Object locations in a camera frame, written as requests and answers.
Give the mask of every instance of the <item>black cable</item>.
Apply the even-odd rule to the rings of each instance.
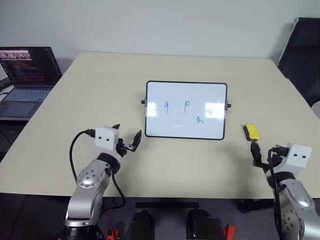
[[[5,139],[8,141],[8,143],[10,143],[10,145],[12,145],[12,142],[9,140],[9,138],[1,130],[0,130],[0,134],[5,137]]]
[[[120,187],[118,186],[117,182],[116,182],[116,179],[115,179],[115,174],[112,173],[112,182],[115,186],[115,188],[117,189],[118,193],[120,194],[121,196],[121,199],[122,199],[122,203],[120,205],[117,205],[117,206],[111,206],[111,207],[107,207],[106,209],[104,209],[100,215],[104,214],[106,211],[110,210],[110,209],[119,209],[119,208],[122,208],[124,205],[126,205],[126,198],[124,196],[124,194],[122,193]]]
[[[70,165],[71,165],[71,170],[72,170],[72,174],[73,174],[73,177],[74,177],[74,180],[75,180],[75,183],[77,184],[77,174],[76,174],[76,171],[75,171],[75,167],[74,167],[74,161],[72,159],[72,151],[74,149],[74,145],[76,143],[76,140],[78,139],[78,137],[81,135],[81,134],[85,134],[86,131],[81,131],[79,132],[75,137],[74,139],[72,140],[72,143],[70,145],[70,151],[69,151],[69,159],[70,159]]]
[[[10,238],[12,237],[12,234],[14,233],[14,229],[15,229],[15,225],[16,225],[16,222],[18,220],[18,218],[20,217],[20,214],[24,208],[24,204],[25,204],[25,201],[26,201],[26,198],[27,198],[28,195],[25,195],[23,200],[22,200],[22,204],[21,204],[21,207],[20,207],[20,210],[18,212],[18,214],[16,215],[14,221],[13,221],[13,224],[12,224],[12,227],[11,227],[11,231],[10,231],[10,235],[8,237],[8,240],[10,240]]]
[[[278,184],[276,181],[274,167],[273,167],[272,158],[271,158],[272,151],[273,151],[272,149],[269,149],[267,160],[268,160],[268,164],[269,164],[269,168],[270,168],[272,184],[273,184],[273,189],[274,189],[274,222],[275,222],[276,230],[277,230],[279,237],[281,239],[282,238],[281,208],[280,208]]]

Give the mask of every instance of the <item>laptop keyboard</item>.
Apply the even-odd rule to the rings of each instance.
[[[13,89],[5,98],[6,101],[43,102],[50,90]]]

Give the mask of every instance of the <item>laptop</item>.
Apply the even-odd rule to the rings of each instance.
[[[0,64],[14,88],[0,102],[0,120],[28,121],[62,74],[51,47],[0,47]]]

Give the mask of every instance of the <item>white board frame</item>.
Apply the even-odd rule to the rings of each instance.
[[[202,138],[202,137],[181,137],[181,136],[156,136],[156,135],[148,135],[147,134],[147,105],[148,105],[148,83],[179,83],[179,84],[214,84],[214,85],[225,85],[225,103],[224,103],[224,119],[223,119],[223,135],[222,138]],[[228,85],[224,82],[195,82],[195,81],[155,81],[150,80],[146,83],[146,93],[145,93],[145,99],[144,99],[144,107],[145,107],[145,121],[144,121],[144,134],[147,137],[152,138],[171,138],[171,139],[200,139],[200,140],[223,140],[225,138],[225,129],[226,129],[226,115],[228,110],[228,100],[227,100],[227,94],[228,94]]]

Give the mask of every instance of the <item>white wall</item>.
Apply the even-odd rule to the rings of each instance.
[[[63,72],[79,51],[276,61],[316,16],[320,0],[0,0],[0,46],[51,46]]]

